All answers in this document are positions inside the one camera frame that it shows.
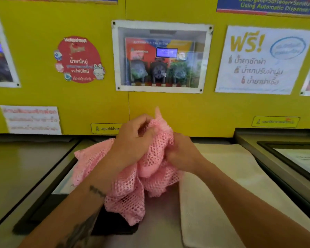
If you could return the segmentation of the small yellow label sticker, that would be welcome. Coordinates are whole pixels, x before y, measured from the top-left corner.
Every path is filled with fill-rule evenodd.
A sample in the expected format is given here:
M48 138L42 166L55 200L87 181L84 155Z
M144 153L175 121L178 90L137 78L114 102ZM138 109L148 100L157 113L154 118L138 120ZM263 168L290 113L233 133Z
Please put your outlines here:
M296 128L300 117L255 116L252 127L256 128Z
M117 135L122 124L91 123L91 133L96 135Z

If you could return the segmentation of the washing machine top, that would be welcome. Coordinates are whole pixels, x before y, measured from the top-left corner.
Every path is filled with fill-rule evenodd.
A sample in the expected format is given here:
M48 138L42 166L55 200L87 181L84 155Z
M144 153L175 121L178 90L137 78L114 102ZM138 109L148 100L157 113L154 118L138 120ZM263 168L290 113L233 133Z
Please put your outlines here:
M0 224L78 143L69 136L0 134Z
M74 152L108 137L82 137L77 146L44 177L30 194L0 224L0 248L16 248L25 236L13 228L41 195L62 173L68 173L76 160ZM310 231L310 218L261 169L250 151L234 138L193 137L192 141L206 159L218 166L268 204L277 208ZM244 248L223 210L205 185L194 175L185 174L182 185L174 184L160 197L146 196L146 214L131 235L92 236L87 248Z
M310 218L310 129L237 128L234 139Z

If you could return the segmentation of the person's left forearm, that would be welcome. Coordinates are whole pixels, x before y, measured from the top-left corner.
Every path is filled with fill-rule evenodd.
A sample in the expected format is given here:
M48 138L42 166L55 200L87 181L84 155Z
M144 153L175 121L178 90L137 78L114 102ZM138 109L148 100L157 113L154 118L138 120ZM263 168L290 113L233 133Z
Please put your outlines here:
M107 154L18 248L85 248L106 194L125 161Z

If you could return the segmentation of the white notice with red text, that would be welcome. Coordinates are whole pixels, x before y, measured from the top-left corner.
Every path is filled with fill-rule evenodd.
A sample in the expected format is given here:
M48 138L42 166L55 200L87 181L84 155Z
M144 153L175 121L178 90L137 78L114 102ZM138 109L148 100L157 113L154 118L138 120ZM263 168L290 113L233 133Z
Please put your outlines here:
M10 134L62 135L55 106L0 105Z

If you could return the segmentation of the person's right hand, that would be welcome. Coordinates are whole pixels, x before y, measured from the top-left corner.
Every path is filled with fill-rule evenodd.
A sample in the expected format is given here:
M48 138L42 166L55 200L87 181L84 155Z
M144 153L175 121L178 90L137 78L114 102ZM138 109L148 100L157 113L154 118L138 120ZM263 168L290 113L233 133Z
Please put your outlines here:
M181 171L199 175L206 170L207 159L199 152L190 137L173 133L174 143L166 147L166 159Z

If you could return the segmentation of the round red sticker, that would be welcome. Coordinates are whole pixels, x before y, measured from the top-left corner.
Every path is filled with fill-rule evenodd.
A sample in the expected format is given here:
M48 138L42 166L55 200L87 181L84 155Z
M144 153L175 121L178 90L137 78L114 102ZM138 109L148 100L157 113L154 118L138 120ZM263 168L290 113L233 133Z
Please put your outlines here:
M54 58L56 71L68 82L86 84L105 77L100 54L87 38L64 37L54 51Z

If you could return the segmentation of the white paper poster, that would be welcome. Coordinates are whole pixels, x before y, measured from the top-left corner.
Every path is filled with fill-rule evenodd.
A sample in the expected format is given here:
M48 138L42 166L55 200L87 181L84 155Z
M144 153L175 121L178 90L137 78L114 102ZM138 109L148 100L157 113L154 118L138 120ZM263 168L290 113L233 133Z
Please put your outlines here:
M215 92L290 95L310 30L229 25Z

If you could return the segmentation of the white framed dispenser window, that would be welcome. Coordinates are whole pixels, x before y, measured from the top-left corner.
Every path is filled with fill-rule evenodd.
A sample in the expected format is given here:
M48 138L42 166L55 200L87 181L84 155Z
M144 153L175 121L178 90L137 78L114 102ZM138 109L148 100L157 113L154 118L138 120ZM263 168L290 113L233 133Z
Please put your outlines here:
M112 20L116 91L202 94L212 24Z

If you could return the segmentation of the pink mesh laundry bag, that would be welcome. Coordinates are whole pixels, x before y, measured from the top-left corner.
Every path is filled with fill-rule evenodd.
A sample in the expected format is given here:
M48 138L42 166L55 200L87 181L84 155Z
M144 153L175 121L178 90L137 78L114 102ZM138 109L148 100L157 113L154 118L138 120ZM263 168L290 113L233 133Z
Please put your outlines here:
M150 197L159 197L183 175L165 158L165 149L173 145L174 136L158 107L149 127L158 129L153 144L139 161L119 173L104 200L106 210L119 213L130 226L139 223L145 215L145 192ZM72 175L74 186L78 186L107 155L114 140L110 138L74 153L78 160Z

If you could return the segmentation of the person's left hand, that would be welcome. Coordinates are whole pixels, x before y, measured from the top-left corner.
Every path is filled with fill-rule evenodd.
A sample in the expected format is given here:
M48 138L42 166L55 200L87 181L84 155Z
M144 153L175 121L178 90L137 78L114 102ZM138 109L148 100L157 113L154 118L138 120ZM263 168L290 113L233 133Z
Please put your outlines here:
M149 147L138 147L138 130L147 127L153 117L148 114L140 115L124 123L114 143L106 155L106 160L120 172L124 168L135 164L149 150Z

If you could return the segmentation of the blue banner sign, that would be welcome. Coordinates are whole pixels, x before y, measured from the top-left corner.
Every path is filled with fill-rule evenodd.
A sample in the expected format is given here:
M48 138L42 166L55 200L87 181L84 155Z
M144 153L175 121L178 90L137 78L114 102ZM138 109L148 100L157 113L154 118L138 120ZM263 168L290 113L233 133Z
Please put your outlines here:
M218 0L216 12L310 17L310 0Z

